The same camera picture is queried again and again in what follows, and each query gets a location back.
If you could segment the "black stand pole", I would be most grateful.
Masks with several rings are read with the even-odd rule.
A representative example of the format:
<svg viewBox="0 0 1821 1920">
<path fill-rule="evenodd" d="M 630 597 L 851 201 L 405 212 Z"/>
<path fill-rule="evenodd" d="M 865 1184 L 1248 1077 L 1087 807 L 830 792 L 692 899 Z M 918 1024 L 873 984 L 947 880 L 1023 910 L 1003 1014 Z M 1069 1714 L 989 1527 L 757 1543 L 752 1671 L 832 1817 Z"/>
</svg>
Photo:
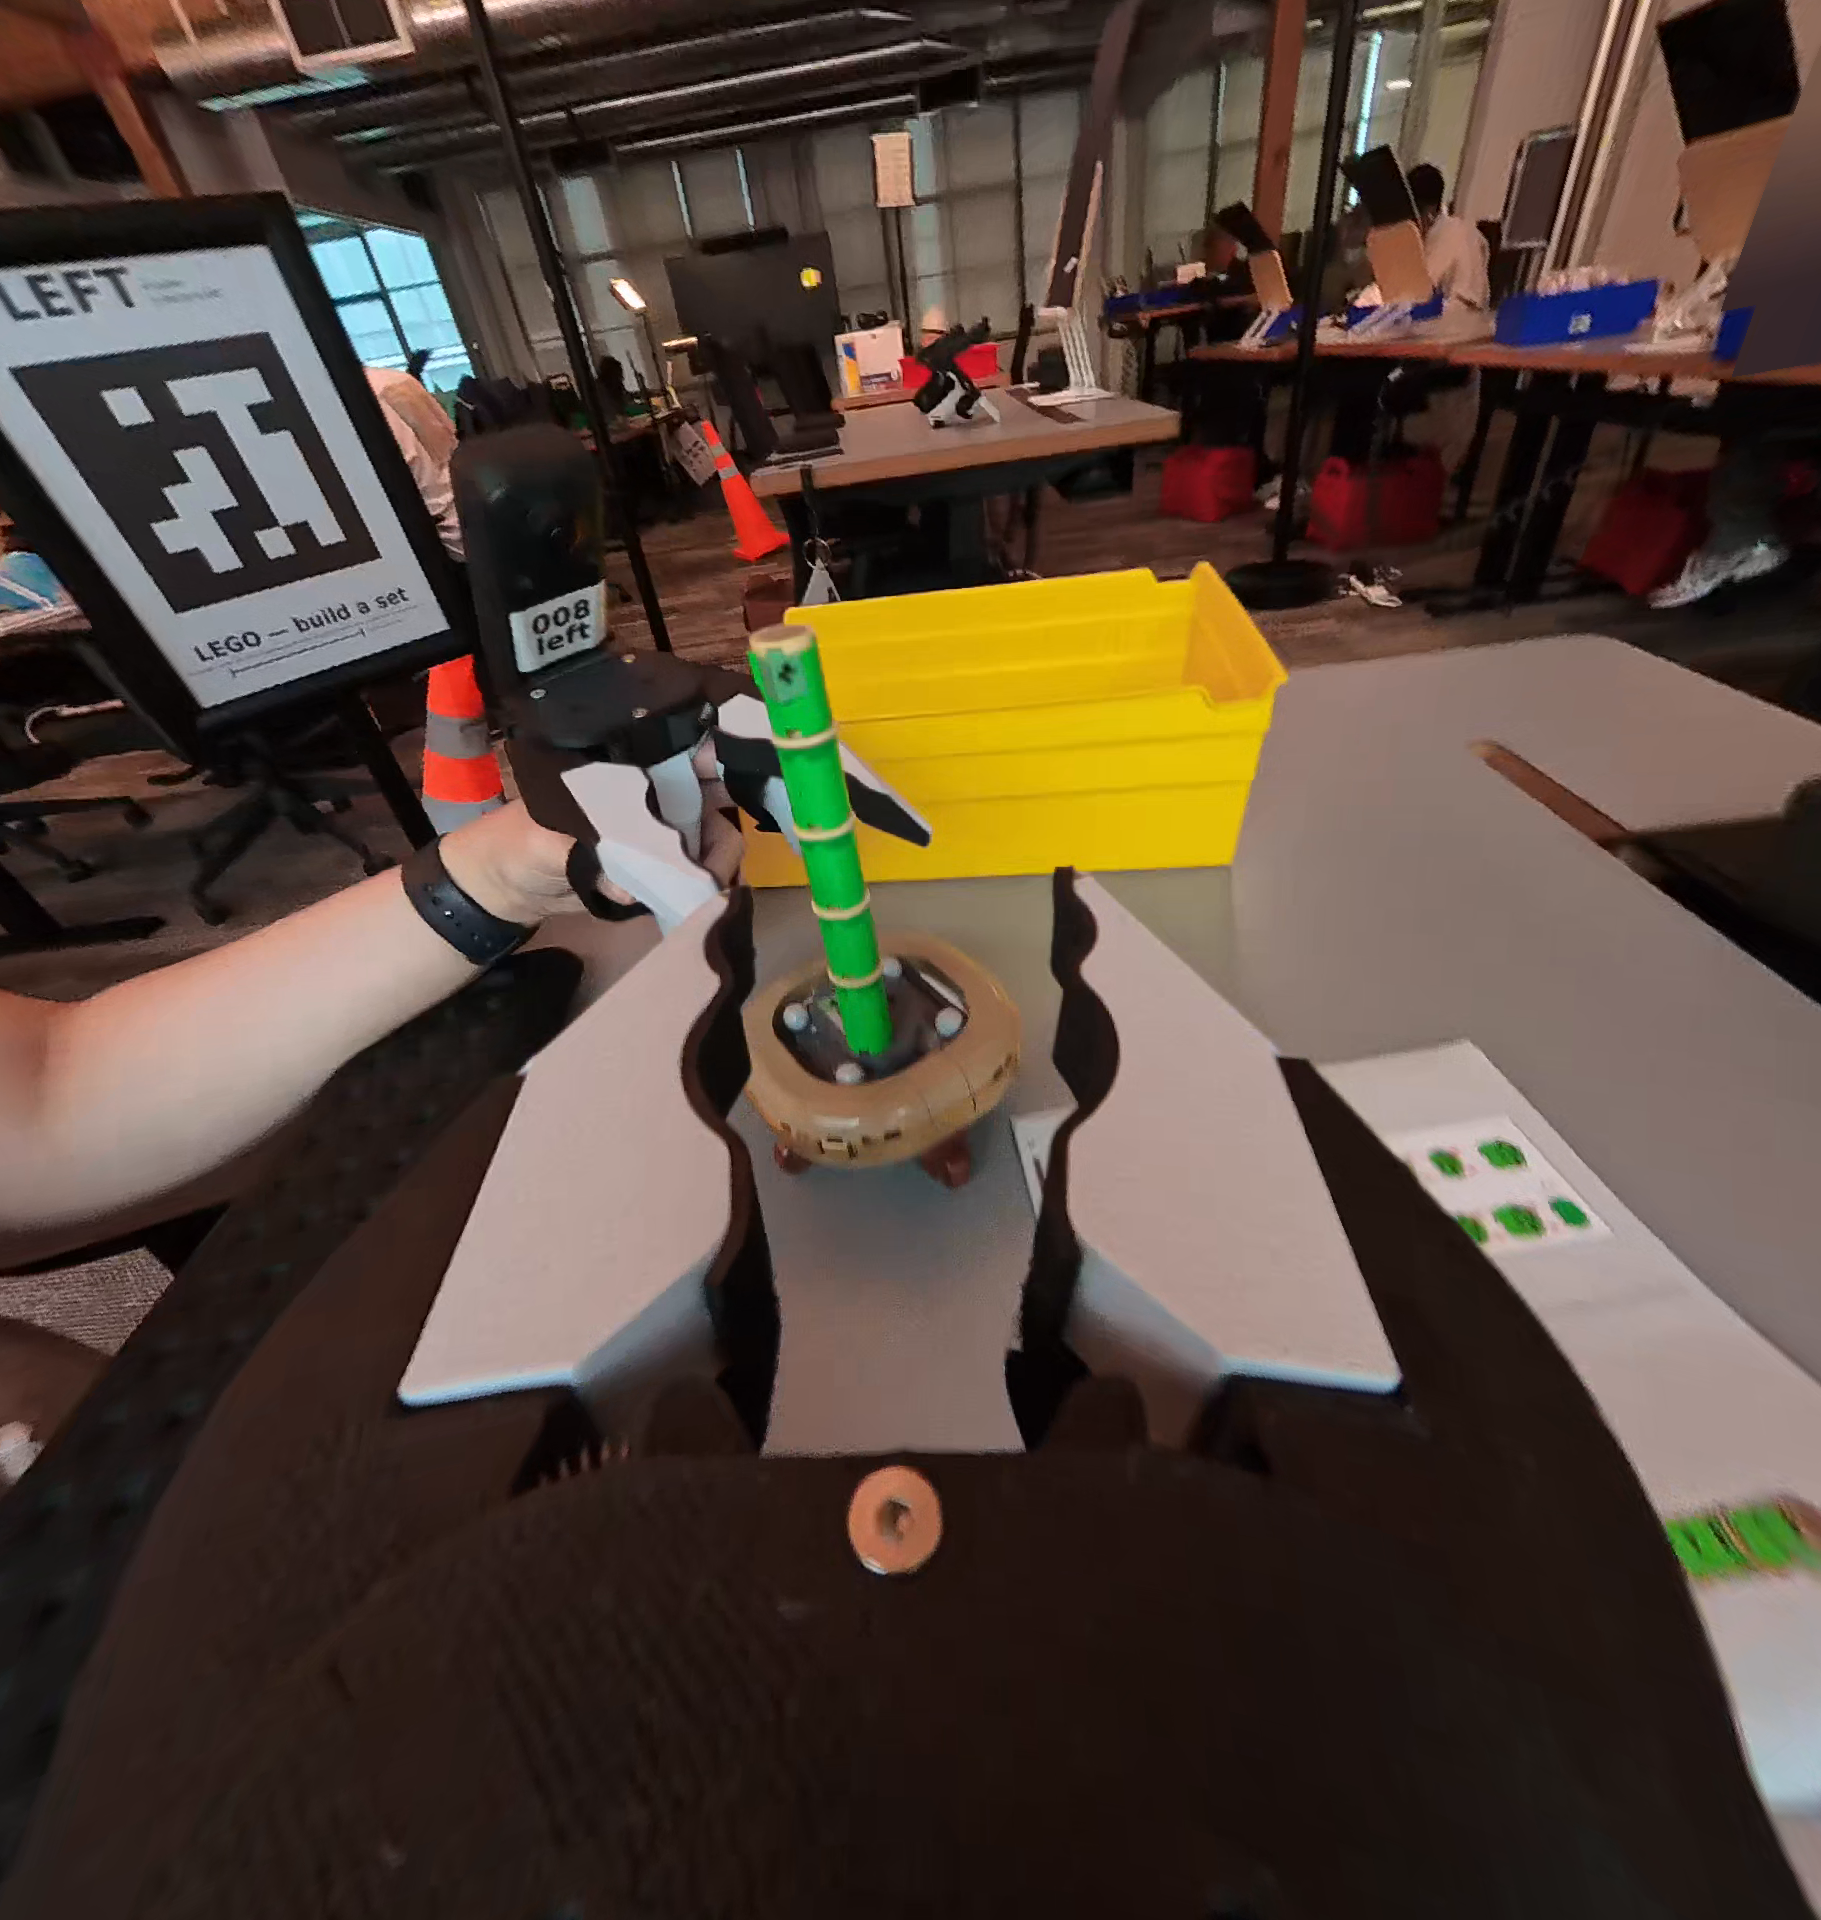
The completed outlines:
<svg viewBox="0 0 1821 1920">
<path fill-rule="evenodd" d="M 1252 613 L 1278 613 L 1318 605 L 1333 593 L 1335 571 L 1325 562 L 1296 557 L 1299 489 L 1307 478 L 1308 414 L 1314 384 L 1314 348 L 1323 318 L 1323 275 L 1333 246 L 1338 161 L 1351 94 L 1355 3 L 1335 3 L 1323 128 L 1318 154 L 1308 226 L 1294 280 L 1297 323 L 1292 335 L 1292 379 L 1283 422 L 1281 491 L 1266 557 L 1239 563 L 1232 574 L 1236 597 Z"/>
<path fill-rule="evenodd" d="M 665 617 L 658 597 L 655 576 L 651 573 L 647 551 L 634 523 L 634 511 L 630 505 L 626 489 L 616 478 L 616 457 L 612 449 L 611 419 L 602 402 L 602 388 L 595 379 L 595 368 L 589 358 L 583 313 L 576 302 L 570 273 L 560 257 L 550 207 L 546 204 L 542 183 L 538 179 L 531 161 L 531 149 L 527 146 L 527 136 L 512 100 L 507 76 L 499 61 L 496 37 L 495 28 L 490 25 L 490 8 L 486 3 L 464 3 L 462 8 L 466 14 L 466 34 L 470 40 L 474 58 L 478 62 L 484 94 L 489 98 L 490 117 L 496 126 L 496 136 L 505 152 L 507 169 L 523 211 L 523 221 L 527 226 L 538 273 L 542 277 L 542 284 L 559 331 L 570 382 L 585 406 L 587 433 L 602 469 L 607 519 L 627 557 L 634 596 L 641 605 L 648 637 L 655 650 L 667 655 L 674 652 L 674 643 L 667 635 Z"/>
</svg>

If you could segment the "blue plastic bin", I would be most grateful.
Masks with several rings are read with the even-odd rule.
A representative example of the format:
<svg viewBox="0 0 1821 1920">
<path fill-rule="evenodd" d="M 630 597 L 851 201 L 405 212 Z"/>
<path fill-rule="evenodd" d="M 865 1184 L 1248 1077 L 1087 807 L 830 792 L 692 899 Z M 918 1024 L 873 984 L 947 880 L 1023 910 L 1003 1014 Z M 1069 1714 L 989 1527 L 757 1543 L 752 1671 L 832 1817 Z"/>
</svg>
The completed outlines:
<svg viewBox="0 0 1821 1920">
<path fill-rule="evenodd" d="M 1495 346 L 1580 348 L 1622 343 L 1648 327 L 1664 280 L 1586 280 L 1510 293 L 1495 308 Z"/>
</svg>

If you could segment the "tan brick pot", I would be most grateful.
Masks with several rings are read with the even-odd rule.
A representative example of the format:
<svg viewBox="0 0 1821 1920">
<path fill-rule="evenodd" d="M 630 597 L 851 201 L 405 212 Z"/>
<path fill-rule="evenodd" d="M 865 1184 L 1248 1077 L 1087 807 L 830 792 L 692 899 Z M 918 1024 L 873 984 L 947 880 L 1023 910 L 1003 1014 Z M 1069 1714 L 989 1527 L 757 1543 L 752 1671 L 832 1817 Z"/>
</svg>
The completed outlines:
<svg viewBox="0 0 1821 1920">
<path fill-rule="evenodd" d="M 952 942 L 887 933 L 880 985 L 890 1042 L 857 1055 L 825 967 L 795 969 L 747 998 L 747 1103 L 788 1169 L 918 1163 L 969 1178 L 969 1130 L 1013 1090 L 1021 1015 L 993 972 Z"/>
</svg>

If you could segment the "building instruction booklet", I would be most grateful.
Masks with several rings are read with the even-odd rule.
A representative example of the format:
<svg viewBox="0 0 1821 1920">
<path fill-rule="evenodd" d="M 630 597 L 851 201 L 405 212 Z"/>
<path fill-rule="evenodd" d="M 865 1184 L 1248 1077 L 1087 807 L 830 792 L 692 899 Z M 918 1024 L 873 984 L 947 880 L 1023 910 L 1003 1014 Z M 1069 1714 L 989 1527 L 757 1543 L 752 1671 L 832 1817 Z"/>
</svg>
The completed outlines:
<svg viewBox="0 0 1821 1920">
<path fill-rule="evenodd" d="M 1330 1083 L 1571 1362 L 1690 1577 L 1750 1772 L 1821 1813 L 1821 1385 L 1718 1300 L 1474 1043 Z"/>
</svg>

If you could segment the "long wood-edged desk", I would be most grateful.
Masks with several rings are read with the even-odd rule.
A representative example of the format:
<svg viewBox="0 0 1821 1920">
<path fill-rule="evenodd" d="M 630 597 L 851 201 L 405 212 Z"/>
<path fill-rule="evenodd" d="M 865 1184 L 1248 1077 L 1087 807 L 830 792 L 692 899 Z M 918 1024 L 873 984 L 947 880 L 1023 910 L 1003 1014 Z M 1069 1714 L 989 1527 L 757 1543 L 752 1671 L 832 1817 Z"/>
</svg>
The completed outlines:
<svg viewBox="0 0 1821 1920">
<path fill-rule="evenodd" d="M 1419 590 L 1416 596 L 1432 617 L 1507 611 L 1585 591 L 1577 573 L 1559 562 L 1558 549 L 1600 427 L 1637 434 L 1697 430 L 1702 419 L 1684 397 L 1690 384 L 1761 392 L 1761 407 L 1766 411 L 1777 411 L 1785 394 L 1821 394 L 1821 364 L 1741 374 L 1734 364 L 1714 361 L 1706 352 L 1671 346 L 1514 348 L 1488 341 L 1330 339 L 1307 348 L 1213 346 L 1202 350 L 1202 358 L 1292 372 L 1284 469 L 1294 469 L 1299 458 L 1304 407 L 1322 367 L 1422 363 L 1491 374 L 1485 397 L 1513 417 L 1503 466 L 1472 583 Z"/>
</svg>

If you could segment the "black wrist watch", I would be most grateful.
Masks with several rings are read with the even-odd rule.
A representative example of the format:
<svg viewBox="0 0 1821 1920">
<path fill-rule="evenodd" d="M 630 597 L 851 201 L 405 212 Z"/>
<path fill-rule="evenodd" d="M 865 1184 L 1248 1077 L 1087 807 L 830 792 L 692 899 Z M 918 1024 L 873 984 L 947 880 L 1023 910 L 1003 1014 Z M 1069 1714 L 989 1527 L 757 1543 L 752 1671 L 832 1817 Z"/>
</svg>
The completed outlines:
<svg viewBox="0 0 1821 1920">
<path fill-rule="evenodd" d="M 430 841 L 399 867 L 405 903 L 455 957 L 489 972 L 525 948 L 536 924 L 519 924 L 480 904 L 449 872 L 440 841 Z"/>
</svg>

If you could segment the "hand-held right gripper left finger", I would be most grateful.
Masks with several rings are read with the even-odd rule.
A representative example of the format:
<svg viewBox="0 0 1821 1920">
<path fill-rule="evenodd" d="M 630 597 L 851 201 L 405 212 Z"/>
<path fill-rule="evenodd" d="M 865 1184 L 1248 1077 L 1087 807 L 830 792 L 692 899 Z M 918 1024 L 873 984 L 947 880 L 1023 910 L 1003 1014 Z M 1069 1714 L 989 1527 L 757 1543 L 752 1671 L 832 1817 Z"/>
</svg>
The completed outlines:
<svg viewBox="0 0 1821 1920">
<path fill-rule="evenodd" d="M 407 1408 L 565 1389 L 600 1438 L 709 1381 L 767 1438 L 775 1284 L 747 1144 L 752 894 L 665 934 L 521 1071 L 418 1346 Z"/>
</svg>

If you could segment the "black device with green light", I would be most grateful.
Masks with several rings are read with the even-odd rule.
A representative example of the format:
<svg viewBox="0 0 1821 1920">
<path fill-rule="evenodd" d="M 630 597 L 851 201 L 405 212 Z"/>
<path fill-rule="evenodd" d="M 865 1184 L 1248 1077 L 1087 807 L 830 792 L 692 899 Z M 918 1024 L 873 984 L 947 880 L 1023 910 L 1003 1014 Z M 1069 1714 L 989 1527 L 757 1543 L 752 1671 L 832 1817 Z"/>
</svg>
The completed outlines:
<svg viewBox="0 0 1821 1920">
<path fill-rule="evenodd" d="M 1596 831 L 1597 846 L 1625 862 L 1706 929 L 1694 938 L 1685 967 L 1666 967 L 1674 984 L 1690 982 L 1690 994 L 1702 994 L 1715 972 L 1733 979 L 1740 951 L 1756 969 L 1821 1004 L 1821 942 L 1810 941 L 1785 916 L 1785 812 L 1786 807 L 1751 821 L 1673 824 L 1648 833 L 1605 822 Z"/>
</svg>

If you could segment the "person's left forearm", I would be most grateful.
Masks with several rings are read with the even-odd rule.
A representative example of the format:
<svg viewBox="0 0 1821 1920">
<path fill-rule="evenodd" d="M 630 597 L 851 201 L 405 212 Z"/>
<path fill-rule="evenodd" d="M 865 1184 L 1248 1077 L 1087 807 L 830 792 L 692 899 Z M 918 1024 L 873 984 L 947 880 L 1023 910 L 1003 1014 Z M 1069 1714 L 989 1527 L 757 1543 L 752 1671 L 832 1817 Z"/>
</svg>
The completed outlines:
<svg viewBox="0 0 1821 1920">
<path fill-rule="evenodd" d="M 478 972 L 389 872 L 75 1003 L 0 991 L 0 1236 L 223 1167 Z"/>
</svg>

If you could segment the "orange traffic cone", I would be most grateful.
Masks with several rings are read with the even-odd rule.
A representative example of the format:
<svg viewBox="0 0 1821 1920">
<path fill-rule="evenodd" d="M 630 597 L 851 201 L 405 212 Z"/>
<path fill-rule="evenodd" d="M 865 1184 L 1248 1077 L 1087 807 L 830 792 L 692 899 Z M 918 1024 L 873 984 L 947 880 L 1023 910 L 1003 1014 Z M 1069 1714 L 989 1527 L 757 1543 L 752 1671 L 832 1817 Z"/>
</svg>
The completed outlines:
<svg viewBox="0 0 1821 1920">
<path fill-rule="evenodd" d="M 429 670 L 420 801 L 440 836 L 507 806 L 474 658 Z"/>
<path fill-rule="evenodd" d="M 701 433 L 731 516 L 732 559 L 738 563 L 763 563 L 777 552 L 786 552 L 786 532 L 767 514 L 715 427 L 709 419 L 701 419 Z"/>
</svg>

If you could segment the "green brick bamboo stalk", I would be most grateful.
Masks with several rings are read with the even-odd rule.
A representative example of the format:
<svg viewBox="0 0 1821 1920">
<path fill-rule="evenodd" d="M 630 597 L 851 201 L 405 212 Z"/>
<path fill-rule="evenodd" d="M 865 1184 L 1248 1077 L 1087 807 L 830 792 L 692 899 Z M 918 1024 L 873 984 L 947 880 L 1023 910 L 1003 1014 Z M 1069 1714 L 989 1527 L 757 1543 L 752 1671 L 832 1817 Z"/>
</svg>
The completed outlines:
<svg viewBox="0 0 1821 1920">
<path fill-rule="evenodd" d="M 844 1043 L 854 1058 L 873 1060 L 890 1048 L 894 1026 L 818 639 L 803 625 L 768 625 L 752 635 L 749 659 L 767 704 Z"/>
</svg>

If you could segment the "black screen on stand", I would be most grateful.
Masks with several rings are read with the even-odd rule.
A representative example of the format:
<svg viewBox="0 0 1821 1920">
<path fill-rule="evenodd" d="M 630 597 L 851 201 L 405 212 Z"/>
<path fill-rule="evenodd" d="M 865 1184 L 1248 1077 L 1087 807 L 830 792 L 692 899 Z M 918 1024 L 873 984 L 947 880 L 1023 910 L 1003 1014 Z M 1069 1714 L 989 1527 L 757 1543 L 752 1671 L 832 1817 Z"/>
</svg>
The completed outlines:
<svg viewBox="0 0 1821 1920">
<path fill-rule="evenodd" d="M 825 230 L 756 228 L 665 264 L 676 320 L 749 467 L 840 448 L 842 301 Z"/>
</svg>

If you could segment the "red bag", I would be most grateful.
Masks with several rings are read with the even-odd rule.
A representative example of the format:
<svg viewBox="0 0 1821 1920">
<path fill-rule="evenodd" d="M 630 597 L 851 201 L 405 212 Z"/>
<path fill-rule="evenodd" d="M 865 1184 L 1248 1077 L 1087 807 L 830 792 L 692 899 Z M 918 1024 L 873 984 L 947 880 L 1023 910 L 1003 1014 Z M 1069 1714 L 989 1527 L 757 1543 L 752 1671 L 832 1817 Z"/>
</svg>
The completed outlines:
<svg viewBox="0 0 1821 1920">
<path fill-rule="evenodd" d="M 1447 469 L 1432 448 L 1370 460 L 1325 457 L 1314 469 L 1304 536 L 1328 551 L 1424 544 L 1443 528 Z"/>
<path fill-rule="evenodd" d="M 1159 514 L 1218 524 L 1254 511 L 1260 455 L 1248 445 L 1185 443 L 1159 471 Z"/>
<path fill-rule="evenodd" d="M 1671 584 L 1706 533 L 1709 467 L 1642 467 L 1601 507 L 1577 568 L 1629 597 Z"/>
</svg>

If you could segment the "yellow plastic bin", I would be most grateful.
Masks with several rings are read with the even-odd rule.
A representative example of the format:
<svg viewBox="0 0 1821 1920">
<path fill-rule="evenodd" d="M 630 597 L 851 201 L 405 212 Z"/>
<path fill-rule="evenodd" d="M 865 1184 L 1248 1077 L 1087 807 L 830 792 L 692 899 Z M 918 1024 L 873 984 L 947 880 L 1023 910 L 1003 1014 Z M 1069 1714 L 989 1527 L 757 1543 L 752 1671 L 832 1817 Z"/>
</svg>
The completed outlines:
<svg viewBox="0 0 1821 1920">
<path fill-rule="evenodd" d="M 795 607 L 842 744 L 932 827 L 885 882 L 1225 867 L 1284 666 L 1210 563 Z"/>
</svg>

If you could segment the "framed black-white marker sign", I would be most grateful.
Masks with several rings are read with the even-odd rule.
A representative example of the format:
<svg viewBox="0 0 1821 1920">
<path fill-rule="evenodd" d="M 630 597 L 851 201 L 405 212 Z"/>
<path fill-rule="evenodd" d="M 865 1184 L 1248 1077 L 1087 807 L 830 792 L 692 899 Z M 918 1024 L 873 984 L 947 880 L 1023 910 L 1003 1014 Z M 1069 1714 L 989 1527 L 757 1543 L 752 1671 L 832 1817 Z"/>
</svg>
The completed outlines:
<svg viewBox="0 0 1821 1920">
<path fill-rule="evenodd" d="M 476 643 L 281 194 L 0 211 L 0 511 L 180 749 Z"/>
</svg>

